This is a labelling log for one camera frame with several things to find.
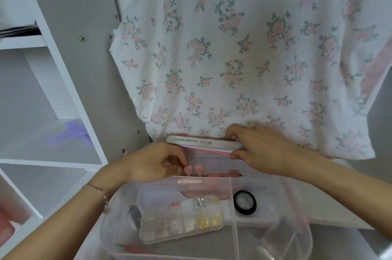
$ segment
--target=transparent plastic bin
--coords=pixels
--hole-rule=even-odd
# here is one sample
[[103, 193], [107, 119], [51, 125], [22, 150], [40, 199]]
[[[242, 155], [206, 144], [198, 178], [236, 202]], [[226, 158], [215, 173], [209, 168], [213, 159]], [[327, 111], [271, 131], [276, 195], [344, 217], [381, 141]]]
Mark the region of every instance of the transparent plastic bin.
[[[128, 183], [109, 203], [101, 227], [103, 246], [117, 260], [193, 258], [225, 260], [306, 260], [312, 250], [309, 225], [300, 212], [286, 178], [262, 174], [240, 160], [188, 152], [190, 165], [203, 164], [204, 174], [244, 174], [241, 178], [170, 177], [155, 183]], [[251, 192], [257, 209], [242, 215], [233, 194]], [[154, 205], [216, 195], [223, 228], [198, 235], [145, 245], [140, 239], [143, 212]]]

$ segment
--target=pink brush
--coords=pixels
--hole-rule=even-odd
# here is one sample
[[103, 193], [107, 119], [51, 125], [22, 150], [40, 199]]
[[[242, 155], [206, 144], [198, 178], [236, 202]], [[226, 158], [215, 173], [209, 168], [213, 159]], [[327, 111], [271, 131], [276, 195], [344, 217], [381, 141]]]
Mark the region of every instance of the pink brush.
[[197, 165], [195, 165], [195, 170], [196, 170], [196, 173], [199, 175], [199, 177], [202, 177], [202, 175], [203, 175], [203, 170], [204, 170], [203, 164], [197, 164]]
[[187, 174], [187, 176], [191, 176], [192, 175], [192, 166], [191, 165], [189, 165], [189, 166], [187, 166], [187, 167], [184, 167], [184, 171], [185, 171], [185, 173]]

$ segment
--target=forearm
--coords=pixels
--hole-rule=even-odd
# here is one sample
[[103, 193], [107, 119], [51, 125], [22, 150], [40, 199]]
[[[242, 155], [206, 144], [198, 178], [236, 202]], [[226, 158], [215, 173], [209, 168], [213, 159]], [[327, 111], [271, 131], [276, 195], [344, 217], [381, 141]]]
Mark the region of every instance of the forearm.
[[[105, 191], [110, 199], [123, 181], [118, 170], [109, 167], [101, 169], [89, 184]], [[72, 260], [104, 207], [104, 198], [98, 191], [82, 188], [4, 260]]]
[[322, 156], [296, 177], [321, 189], [392, 240], [392, 185]]

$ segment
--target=person's right hand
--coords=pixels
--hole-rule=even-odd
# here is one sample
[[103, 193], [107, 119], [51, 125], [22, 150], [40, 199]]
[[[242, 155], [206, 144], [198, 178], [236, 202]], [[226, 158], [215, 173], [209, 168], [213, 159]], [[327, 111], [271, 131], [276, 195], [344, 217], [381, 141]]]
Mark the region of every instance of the person's right hand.
[[241, 159], [266, 174], [297, 177], [304, 166], [320, 156], [317, 152], [297, 146], [271, 127], [259, 124], [250, 128], [233, 124], [227, 129], [226, 138], [233, 137], [246, 150], [238, 149], [231, 153], [230, 158]]

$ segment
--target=black ring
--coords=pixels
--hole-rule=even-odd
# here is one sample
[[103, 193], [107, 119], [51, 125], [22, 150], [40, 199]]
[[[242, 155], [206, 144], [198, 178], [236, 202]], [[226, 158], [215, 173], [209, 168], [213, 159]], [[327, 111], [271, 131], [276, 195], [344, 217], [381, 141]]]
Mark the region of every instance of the black ring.
[[[238, 205], [238, 203], [237, 203], [237, 196], [238, 196], [239, 194], [241, 194], [241, 193], [245, 193], [245, 194], [249, 195], [249, 196], [252, 198], [252, 200], [253, 200], [253, 206], [252, 206], [251, 208], [249, 208], [249, 209], [244, 209], [244, 208], [241, 208], [241, 207]], [[251, 192], [248, 192], [248, 191], [246, 191], [246, 190], [239, 190], [237, 193], [234, 194], [234, 196], [233, 196], [233, 201], [234, 201], [234, 208], [236, 209], [237, 212], [239, 212], [239, 213], [242, 214], [242, 215], [251, 215], [252, 213], [254, 213], [254, 212], [256, 211], [257, 202], [256, 202], [256, 199], [254, 198], [254, 196], [252, 195]]]

